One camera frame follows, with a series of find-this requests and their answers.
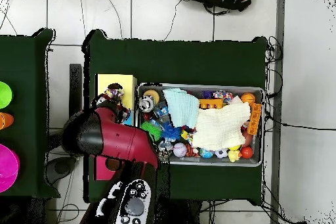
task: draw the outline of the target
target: red ball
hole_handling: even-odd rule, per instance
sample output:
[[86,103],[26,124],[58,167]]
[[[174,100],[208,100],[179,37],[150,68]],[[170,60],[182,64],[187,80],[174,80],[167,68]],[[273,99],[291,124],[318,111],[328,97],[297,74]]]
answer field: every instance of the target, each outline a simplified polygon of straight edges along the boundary
[[240,150],[242,158],[251,158],[253,155],[252,148],[250,146],[245,146]]

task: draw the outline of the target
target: soccer ball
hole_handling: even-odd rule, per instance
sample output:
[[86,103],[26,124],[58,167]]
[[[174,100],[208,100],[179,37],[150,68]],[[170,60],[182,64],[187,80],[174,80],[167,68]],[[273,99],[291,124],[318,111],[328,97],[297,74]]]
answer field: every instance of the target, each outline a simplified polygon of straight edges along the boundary
[[216,150],[215,155],[217,158],[225,158],[228,156],[227,148],[222,148],[221,150]]

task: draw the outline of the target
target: orange lego brick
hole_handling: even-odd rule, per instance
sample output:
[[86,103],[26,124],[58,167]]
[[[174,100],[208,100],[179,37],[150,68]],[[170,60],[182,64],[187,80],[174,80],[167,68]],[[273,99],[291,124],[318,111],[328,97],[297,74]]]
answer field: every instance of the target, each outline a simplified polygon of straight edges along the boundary
[[223,105],[223,99],[200,99],[199,107],[202,109],[216,108],[221,109]]
[[248,134],[257,134],[262,107],[263,106],[258,103],[251,104],[251,117],[249,118],[249,126],[247,127]]

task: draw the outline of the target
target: light blue towel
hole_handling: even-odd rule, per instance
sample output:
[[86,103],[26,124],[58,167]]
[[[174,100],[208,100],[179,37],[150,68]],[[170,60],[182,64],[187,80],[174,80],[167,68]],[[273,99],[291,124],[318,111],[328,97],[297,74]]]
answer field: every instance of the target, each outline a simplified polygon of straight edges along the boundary
[[187,125],[194,128],[197,122],[200,101],[180,88],[163,90],[168,111],[174,127]]

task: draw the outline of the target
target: yellow block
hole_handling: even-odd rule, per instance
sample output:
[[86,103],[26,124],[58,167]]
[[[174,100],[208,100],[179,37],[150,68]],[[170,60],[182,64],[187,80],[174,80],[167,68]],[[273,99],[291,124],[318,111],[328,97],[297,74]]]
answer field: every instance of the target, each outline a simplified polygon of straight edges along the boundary
[[98,75],[98,95],[103,93],[109,84],[118,83],[123,86],[125,94],[121,99],[123,106],[134,110],[135,104],[135,87],[137,79],[132,75],[124,74],[99,74]]

